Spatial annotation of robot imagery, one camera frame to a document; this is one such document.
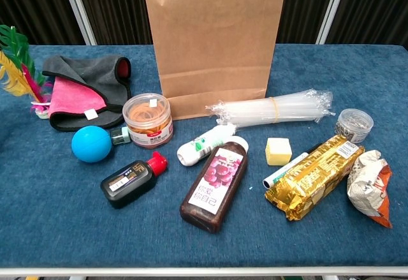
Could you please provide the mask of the black pleated curtain panel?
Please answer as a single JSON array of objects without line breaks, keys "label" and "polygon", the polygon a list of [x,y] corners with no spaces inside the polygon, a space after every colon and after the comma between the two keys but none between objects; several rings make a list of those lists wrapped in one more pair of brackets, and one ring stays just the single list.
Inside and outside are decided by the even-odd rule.
[{"label": "black pleated curtain panel", "polygon": [[82,0],[82,2],[97,44],[152,43],[145,0]]},{"label": "black pleated curtain panel", "polygon": [[326,42],[408,50],[408,0],[340,0]]},{"label": "black pleated curtain panel", "polygon": [[15,26],[32,45],[85,43],[69,0],[0,0],[0,25]]},{"label": "black pleated curtain panel", "polygon": [[316,42],[329,0],[284,0],[277,43]]}]

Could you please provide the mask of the white marker pen black cap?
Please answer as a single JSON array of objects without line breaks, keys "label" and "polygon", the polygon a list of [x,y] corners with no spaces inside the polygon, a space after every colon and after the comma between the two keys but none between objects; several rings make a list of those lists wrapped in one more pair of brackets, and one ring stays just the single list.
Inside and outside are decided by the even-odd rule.
[{"label": "white marker pen black cap", "polygon": [[308,151],[305,151],[303,153],[301,153],[299,156],[297,156],[296,158],[294,158],[292,161],[290,161],[288,164],[284,165],[283,167],[281,167],[280,169],[278,169],[277,171],[275,171],[274,173],[272,173],[271,175],[269,175],[268,177],[266,177],[265,179],[263,179],[263,186],[267,189],[271,188],[273,185],[275,185],[279,179],[292,167],[294,167],[295,165],[297,165],[300,161],[302,161],[303,159],[305,159],[310,153],[312,153],[313,151],[315,151],[319,146],[321,145],[321,143],[313,146],[311,149],[309,149]]}]

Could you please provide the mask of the clear jar of paper clips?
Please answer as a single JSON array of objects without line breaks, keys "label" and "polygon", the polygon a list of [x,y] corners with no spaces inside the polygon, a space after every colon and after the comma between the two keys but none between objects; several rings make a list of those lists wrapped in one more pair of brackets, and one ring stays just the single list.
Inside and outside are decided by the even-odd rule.
[{"label": "clear jar of paper clips", "polygon": [[374,120],[366,112],[355,108],[341,111],[334,127],[335,134],[346,137],[351,143],[364,141],[374,126]]}]

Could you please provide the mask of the brown paper bag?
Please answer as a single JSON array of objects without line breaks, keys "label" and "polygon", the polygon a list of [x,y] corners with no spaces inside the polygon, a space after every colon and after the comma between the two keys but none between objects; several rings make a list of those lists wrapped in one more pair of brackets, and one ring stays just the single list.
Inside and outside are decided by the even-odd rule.
[{"label": "brown paper bag", "polygon": [[265,97],[284,0],[145,0],[175,120]]}]

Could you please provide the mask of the colourful feather shuttlecock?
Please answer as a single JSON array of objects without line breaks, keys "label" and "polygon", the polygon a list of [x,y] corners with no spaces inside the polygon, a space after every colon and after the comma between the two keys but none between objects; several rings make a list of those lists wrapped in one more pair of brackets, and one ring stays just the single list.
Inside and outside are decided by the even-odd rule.
[{"label": "colourful feather shuttlecock", "polygon": [[0,87],[14,96],[32,97],[31,110],[49,118],[53,83],[35,67],[29,42],[16,27],[0,25]]}]

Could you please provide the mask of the gold snack bar wrapper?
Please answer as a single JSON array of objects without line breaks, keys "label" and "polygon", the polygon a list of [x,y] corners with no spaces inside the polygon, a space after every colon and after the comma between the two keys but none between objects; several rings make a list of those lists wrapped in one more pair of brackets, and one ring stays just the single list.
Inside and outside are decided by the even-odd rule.
[{"label": "gold snack bar wrapper", "polygon": [[265,192],[265,198],[290,221],[299,221],[347,176],[362,145],[335,135],[290,168]]}]

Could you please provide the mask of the blue ball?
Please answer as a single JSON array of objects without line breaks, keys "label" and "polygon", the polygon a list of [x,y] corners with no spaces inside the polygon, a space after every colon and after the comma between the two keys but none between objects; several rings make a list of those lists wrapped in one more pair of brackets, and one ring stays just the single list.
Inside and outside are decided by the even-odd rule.
[{"label": "blue ball", "polygon": [[71,140],[73,154],[86,163],[99,162],[109,155],[112,141],[108,132],[97,126],[80,128]]}]

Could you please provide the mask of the small white bottle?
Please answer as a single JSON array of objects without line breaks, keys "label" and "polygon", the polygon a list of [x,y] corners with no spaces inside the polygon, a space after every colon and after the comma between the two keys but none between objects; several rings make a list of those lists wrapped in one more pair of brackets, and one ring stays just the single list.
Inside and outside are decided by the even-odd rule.
[{"label": "small white bottle", "polygon": [[234,124],[217,125],[188,143],[181,145],[177,150],[178,160],[184,166],[193,166],[199,160],[208,156],[212,150],[222,145],[227,138],[236,133]]}]

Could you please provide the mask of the yellow foam cube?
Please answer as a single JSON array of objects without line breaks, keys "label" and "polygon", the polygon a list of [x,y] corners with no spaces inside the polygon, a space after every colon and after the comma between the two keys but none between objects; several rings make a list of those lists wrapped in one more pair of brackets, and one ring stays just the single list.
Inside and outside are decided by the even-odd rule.
[{"label": "yellow foam cube", "polygon": [[266,162],[270,166],[284,166],[292,157],[288,138],[268,138],[265,147]]}]

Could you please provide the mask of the bundle of clear plastic straws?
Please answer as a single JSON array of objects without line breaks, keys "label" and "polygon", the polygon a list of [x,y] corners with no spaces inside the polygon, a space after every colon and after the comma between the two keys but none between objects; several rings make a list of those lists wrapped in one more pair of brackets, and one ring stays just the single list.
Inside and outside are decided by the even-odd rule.
[{"label": "bundle of clear plastic straws", "polygon": [[332,92],[308,89],[263,99],[219,101],[205,108],[217,116],[218,124],[243,128],[279,122],[319,122],[323,117],[335,115],[331,111],[332,101]]}]

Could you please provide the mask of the white partition frame post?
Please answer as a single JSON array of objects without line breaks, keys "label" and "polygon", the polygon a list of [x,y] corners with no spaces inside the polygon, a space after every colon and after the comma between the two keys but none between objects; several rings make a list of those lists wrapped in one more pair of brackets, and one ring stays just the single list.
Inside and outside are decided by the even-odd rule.
[{"label": "white partition frame post", "polygon": [[328,34],[333,24],[337,9],[341,0],[329,0],[323,21],[321,23],[317,38],[316,45],[323,45],[326,43]]},{"label": "white partition frame post", "polygon": [[97,41],[89,21],[85,6],[82,0],[69,0],[76,22],[86,45],[97,45]]}]

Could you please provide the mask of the clear rubber band jar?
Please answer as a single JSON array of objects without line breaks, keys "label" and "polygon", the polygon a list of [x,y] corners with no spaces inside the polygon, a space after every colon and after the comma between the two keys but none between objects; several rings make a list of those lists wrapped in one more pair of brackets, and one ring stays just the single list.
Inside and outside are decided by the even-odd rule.
[{"label": "clear rubber band jar", "polygon": [[136,145],[153,149],[169,142],[173,136],[170,103],[160,94],[143,93],[130,98],[122,114]]}]

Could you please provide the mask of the grey and pink towel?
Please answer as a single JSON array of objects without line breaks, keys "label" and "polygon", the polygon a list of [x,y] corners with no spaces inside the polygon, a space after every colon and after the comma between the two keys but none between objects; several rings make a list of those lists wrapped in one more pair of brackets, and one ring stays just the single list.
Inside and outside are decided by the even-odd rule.
[{"label": "grey and pink towel", "polygon": [[43,63],[43,75],[54,78],[48,110],[54,129],[78,131],[90,125],[107,129],[124,122],[122,108],[131,97],[127,57],[72,59],[55,55]]}]

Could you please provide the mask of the red white snack packet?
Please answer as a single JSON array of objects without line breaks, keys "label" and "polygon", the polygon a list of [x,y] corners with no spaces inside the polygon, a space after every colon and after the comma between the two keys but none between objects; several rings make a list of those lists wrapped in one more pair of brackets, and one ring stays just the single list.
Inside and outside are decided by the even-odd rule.
[{"label": "red white snack packet", "polygon": [[356,159],[347,179],[347,196],[354,207],[386,228],[392,227],[387,193],[391,176],[381,152],[371,150]]}]

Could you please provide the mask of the black ink bottle red cap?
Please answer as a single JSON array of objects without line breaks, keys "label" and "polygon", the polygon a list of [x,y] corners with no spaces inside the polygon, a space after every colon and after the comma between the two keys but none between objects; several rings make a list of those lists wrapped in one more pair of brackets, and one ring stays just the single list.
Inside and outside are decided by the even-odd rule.
[{"label": "black ink bottle red cap", "polygon": [[103,179],[101,190],[113,208],[121,209],[150,191],[167,166],[168,160],[154,151],[149,160],[136,160]]}]

